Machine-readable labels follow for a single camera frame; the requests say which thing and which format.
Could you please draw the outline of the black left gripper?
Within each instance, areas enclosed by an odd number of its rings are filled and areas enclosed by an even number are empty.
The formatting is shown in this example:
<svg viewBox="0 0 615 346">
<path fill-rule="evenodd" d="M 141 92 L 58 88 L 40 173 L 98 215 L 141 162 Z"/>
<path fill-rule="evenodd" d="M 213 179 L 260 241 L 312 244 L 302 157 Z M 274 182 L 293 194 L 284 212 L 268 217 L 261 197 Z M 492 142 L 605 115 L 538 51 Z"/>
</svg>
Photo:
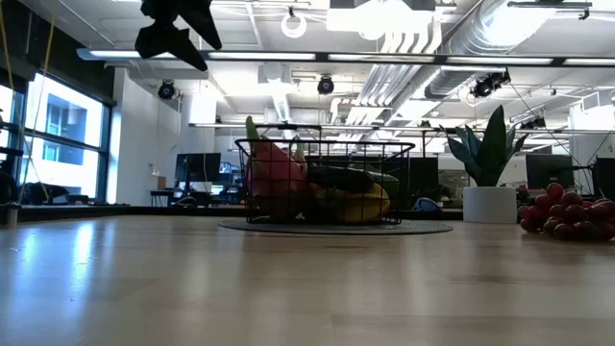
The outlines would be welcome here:
<svg viewBox="0 0 615 346">
<path fill-rule="evenodd" d="M 213 17 L 211 0 L 142 0 L 140 10 L 157 21 L 173 23 L 180 16 L 214 50 L 222 48 Z M 168 53 L 200 71 L 208 66 L 201 53 L 191 43 L 188 29 L 172 24 L 153 24 L 141 28 L 135 40 L 135 50 L 143 59 Z"/>
</svg>

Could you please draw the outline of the pink dragon fruit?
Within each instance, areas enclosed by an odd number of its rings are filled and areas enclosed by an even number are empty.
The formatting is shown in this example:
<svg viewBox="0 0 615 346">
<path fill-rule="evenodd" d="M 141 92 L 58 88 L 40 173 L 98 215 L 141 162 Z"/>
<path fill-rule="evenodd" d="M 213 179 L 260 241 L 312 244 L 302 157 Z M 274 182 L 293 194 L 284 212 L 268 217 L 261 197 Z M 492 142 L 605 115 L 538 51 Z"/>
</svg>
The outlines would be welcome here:
<svg viewBox="0 0 615 346">
<path fill-rule="evenodd" d="M 308 173 L 308 163 L 305 155 L 305 145 L 300 140 L 299 136 L 293 137 L 292 140 L 292 147 L 294 148 L 292 158 L 294 159 L 299 170 L 299 177 L 293 179 L 293 183 L 295 185 L 296 191 L 303 192 L 307 188 Z"/>
<path fill-rule="evenodd" d="M 250 154 L 247 187 L 257 210 L 276 221 L 294 219 L 305 176 L 299 164 L 274 141 L 258 133 L 252 116 L 245 120 Z"/>
</svg>

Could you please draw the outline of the green cucumber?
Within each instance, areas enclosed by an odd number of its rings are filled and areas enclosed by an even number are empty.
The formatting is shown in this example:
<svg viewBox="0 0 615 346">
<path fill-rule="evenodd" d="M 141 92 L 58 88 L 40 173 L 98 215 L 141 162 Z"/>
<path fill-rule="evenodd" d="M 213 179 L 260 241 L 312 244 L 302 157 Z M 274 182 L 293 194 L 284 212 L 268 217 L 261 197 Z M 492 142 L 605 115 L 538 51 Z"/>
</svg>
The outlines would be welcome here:
<svg viewBox="0 0 615 346">
<path fill-rule="evenodd" d="M 335 188 L 350 193 L 367 193 L 375 184 L 369 174 L 352 168 L 313 165 L 307 170 L 307 180 L 323 188 Z"/>
</svg>

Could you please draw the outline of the yellow pear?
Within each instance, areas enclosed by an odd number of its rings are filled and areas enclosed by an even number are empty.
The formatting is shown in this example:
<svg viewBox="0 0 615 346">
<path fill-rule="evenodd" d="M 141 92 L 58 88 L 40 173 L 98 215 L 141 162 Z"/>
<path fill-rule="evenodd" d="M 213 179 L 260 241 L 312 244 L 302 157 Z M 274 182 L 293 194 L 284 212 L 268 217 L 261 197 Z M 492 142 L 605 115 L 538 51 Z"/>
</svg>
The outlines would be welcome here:
<svg viewBox="0 0 615 346">
<path fill-rule="evenodd" d="M 391 200 L 387 192 L 378 184 L 372 184 L 367 192 L 342 192 L 333 209 L 334 217 L 345 223 L 373 223 L 384 217 L 390 208 Z"/>
</svg>

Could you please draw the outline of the long ceiling light strip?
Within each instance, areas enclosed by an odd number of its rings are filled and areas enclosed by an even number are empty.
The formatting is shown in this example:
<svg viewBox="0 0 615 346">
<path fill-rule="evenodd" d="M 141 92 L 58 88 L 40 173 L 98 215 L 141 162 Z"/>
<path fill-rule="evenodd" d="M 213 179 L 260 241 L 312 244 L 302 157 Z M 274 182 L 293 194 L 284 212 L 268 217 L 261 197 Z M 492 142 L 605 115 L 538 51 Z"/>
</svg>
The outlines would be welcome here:
<svg viewBox="0 0 615 346">
<path fill-rule="evenodd" d="M 552 68 L 615 67 L 615 57 L 530 57 L 519 55 L 459 56 L 401 53 L 330 53 L 268 51 L 203 51 L 206 61 L 220 62 L 317 62 L 364 64 L 414 64 L 450 66 L 504 66 Z"/>
</svg>

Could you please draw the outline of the round white ceiling fixture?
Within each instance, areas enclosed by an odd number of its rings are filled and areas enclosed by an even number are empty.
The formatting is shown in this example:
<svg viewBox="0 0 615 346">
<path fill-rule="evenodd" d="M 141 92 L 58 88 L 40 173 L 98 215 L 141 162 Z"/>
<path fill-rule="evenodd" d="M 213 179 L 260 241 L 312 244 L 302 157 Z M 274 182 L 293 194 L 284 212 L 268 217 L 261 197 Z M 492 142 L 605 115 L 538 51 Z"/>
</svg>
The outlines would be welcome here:
<svg viewBox="0 0 615 346">
<path fill-rule="evenodd" d="M 302 37 L 308 29 L 306 18 L 300 13 L 288 12 L 281 21 L 281 31 L 289 38 Z"/>
</svg>

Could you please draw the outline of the black computer monitor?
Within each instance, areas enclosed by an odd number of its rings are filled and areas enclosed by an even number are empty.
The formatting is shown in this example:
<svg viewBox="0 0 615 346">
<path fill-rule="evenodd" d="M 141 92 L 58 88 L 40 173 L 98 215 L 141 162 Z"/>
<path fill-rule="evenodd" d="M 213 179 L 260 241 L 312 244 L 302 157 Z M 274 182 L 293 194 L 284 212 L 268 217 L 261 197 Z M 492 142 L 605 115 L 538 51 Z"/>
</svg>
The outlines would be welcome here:
<svg viewBox="0 0 615 346">
<path fill-rule="evenodd" d="M 551 183 L 558 183 L 564 188 L 575 185 L 570 156 L 528 154 L 526 169 L 529 189 L 545 189 Z"/>
<path fill-rule="evenodd" d="M 178 154 L 175 179 L 179 182 L 216 182 L 219 179 L 220 153 Z"/>
<path fill-rule="evenodd" d="M 595 195 L 615 200 L 615 159 L 597 158 L 592 177 Z"/>
</svg>

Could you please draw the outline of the large window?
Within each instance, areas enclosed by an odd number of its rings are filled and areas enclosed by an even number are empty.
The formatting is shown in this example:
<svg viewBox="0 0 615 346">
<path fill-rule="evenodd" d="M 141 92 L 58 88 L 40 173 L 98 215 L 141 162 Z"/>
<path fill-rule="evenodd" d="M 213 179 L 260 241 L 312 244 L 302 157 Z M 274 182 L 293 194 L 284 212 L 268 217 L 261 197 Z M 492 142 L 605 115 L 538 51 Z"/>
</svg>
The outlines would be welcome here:
<svg viewBox="0 0 615 346">
<path fill-rule="evenodd" d="M 60 185 L 70 194 L 106 196 L 111 109 L 37 73 L 17 90 L 0 83 L 0 148 L 21 150 L 16 184 Z"/>
</svg>

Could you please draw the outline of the black bag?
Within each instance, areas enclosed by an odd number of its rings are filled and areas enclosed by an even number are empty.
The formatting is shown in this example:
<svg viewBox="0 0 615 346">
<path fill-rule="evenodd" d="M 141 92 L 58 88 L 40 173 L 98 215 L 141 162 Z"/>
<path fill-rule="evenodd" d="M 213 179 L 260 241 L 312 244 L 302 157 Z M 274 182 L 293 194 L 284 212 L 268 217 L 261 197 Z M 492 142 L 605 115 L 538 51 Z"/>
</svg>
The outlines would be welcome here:
<svg viewBox="0 0 615 346">
<path fill-rule="evenodd" d="M 52 202 L 55 198 L 68 194 L 68 190 L 60 185 L 42 183 L 26 183 L 23 190 L 22 203 L 26 205 L 42 205 Z"/>
</svg>

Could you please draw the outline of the round grey woven placemat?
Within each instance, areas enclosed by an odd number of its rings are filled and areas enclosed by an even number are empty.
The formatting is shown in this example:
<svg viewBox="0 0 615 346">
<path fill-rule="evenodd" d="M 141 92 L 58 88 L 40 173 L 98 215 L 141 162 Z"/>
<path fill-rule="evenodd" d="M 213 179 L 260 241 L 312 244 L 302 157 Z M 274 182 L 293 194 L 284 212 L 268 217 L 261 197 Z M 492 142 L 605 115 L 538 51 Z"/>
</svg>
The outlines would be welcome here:
<svg viewBox="0 0 615 346">
<path fill-rule="evenodd" d="M 451 232 L 453 227 L 439 222 L 404 220 L 400 224 L 316 225 L 248 223 L 245 219 L 223 219 L 220 228 L 261 233 L 296 235 L 427 235 Z"/>
</svg>

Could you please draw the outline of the green leafy plant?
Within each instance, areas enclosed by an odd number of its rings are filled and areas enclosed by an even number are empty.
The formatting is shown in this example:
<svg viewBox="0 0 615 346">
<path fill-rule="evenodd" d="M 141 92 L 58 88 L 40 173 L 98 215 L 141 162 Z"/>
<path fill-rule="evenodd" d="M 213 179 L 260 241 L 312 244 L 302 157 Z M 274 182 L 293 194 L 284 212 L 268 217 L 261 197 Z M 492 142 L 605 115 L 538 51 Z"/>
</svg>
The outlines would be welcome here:
<svg viewBox="0 0 615 346">
<path fill-rule="evenodd" d="M 528 134 L 516 138 L 516 129 L 508 130 L 504 123 L 504 107 L 498 106 L 491 114 L 479 139 L 465 126 L 446 133 L 453 156 L 464 164 L 465 171 L 477 186 L 496 186 L 510 159 L 523 148 Z"/>
</svg>

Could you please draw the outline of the white plant pot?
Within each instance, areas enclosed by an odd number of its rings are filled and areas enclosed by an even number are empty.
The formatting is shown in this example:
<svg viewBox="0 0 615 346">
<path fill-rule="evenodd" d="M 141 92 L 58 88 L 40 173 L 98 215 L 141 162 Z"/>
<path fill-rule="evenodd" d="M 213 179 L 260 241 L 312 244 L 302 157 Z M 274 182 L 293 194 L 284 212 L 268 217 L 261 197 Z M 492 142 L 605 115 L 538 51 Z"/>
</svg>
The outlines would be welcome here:
<svg viewBox="0 0 615 346">
<path fill-rule="evenodd" d="M 516 190 L 513 187 L 465 187 L 462 205 L 464 222 L 489 224 L 517 222 Z"/>
</svg>

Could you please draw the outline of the red grape bunch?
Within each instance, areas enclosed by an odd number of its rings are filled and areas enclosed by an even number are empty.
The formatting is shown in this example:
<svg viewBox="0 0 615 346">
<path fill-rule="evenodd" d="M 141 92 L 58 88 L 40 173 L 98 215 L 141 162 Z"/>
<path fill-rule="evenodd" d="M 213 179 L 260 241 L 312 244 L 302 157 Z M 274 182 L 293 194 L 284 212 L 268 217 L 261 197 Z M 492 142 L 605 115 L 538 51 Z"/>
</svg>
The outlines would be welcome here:
<svg viewBox="0 0 615 346">
<path fill-rule="evenodd" d="M 520 226 L 528 234 L 562 241 L 615 240 L 615 201 L 584 200 L 561 184 L 551 183 L 543 194 L 517 209 Z"/>
</svg>

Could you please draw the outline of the silver ventilation duct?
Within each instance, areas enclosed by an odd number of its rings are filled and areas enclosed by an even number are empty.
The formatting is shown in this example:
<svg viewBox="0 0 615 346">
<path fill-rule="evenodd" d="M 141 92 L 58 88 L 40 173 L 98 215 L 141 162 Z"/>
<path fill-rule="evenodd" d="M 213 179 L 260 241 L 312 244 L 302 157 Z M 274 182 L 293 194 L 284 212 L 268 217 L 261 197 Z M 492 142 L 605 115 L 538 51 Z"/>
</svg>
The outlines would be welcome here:
<svg viewBox="0 0 615 346">
<path fill-rule="evenodd" d="M 555 13 L 546 8 L 509 7 L 508 2 L 483 0 L 444 44 L 444 55 L 505 55 L 533 36 Z"/>
</svg>

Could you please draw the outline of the black ceiling rail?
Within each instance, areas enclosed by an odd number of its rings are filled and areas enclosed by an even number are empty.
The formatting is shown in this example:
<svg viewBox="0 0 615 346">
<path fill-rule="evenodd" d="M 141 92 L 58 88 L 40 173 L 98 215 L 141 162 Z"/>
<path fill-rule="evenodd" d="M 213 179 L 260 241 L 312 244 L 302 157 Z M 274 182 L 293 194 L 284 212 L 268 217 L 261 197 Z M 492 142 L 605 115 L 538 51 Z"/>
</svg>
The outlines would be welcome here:
<svg viewBox="0 0 615 346">
<path fill-rule="evenodd" d="M 526 0 L 526 1 L 508 1 L 506 5 L 509 8 L 519 9 L 550 9 L 550 10 L 583 10 L 583 14 L 579 17 L 585 20 L 589 16 L 589 9 L 594 6 L 594 3 L 587 0 L 570 1 L 570 0 Z"/>
</svg>

